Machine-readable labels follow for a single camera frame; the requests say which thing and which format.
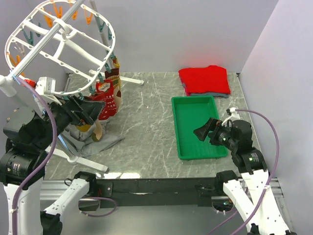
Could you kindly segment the yellow bear sock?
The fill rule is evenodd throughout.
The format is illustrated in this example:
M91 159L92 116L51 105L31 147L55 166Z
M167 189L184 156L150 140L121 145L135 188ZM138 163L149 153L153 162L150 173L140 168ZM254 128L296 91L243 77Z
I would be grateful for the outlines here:
M75 125L75 127L80 131L80 132L87 132L91 125L89 124L84 124L84 125L81 125L81 126L78 126L78 125Z

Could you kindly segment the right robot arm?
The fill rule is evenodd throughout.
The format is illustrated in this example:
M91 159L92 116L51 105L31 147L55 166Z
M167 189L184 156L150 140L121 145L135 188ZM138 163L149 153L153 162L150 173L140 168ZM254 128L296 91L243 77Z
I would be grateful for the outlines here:
M244 120L221 120L210 118L208 122L193 132L200 141L209 138L215 146L224 146L246 185L243 189L239 178L231 171L216 174L215 191L227 195L243 220L234 234L246 228L249 235L292 235L284 221L273 191L271 178L264 156L253 147L252 128Z

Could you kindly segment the striped brown orange sock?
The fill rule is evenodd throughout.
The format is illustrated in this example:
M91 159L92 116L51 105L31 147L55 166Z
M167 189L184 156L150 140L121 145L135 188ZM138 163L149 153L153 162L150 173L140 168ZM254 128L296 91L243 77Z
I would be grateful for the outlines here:
M101 140L102 136L103 136L102 125L101 125L100 121L97 120L97 121L95 121L95 128L93 130L91 137L92 137L92 140L94 142L98 142Z

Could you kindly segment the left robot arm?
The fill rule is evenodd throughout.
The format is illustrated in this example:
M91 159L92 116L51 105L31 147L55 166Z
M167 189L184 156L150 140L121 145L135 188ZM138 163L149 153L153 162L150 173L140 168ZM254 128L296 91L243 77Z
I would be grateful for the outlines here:
M77 206L81 197L97 193L95 175L80 172L75 177L75 187L51 207L40 209L45 166L58 136L71 124L93 124L104 106L103 101L70 96L46 103L42 116L21 107L7 122L3 130L7 142L0 160L0 180L8 202L9 234L59 235L66 210Z

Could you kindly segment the red snowflake christmas sock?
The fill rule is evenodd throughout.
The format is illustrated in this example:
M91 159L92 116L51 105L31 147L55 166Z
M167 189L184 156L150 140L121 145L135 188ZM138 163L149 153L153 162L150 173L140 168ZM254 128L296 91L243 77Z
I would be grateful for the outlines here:
M105 106L99 115L99 120L107 120L116 114L117 107L113 92L113 82L110 79L105 79L103 83L100 81L96 82L96 92L93 98L95 101L105 102Z

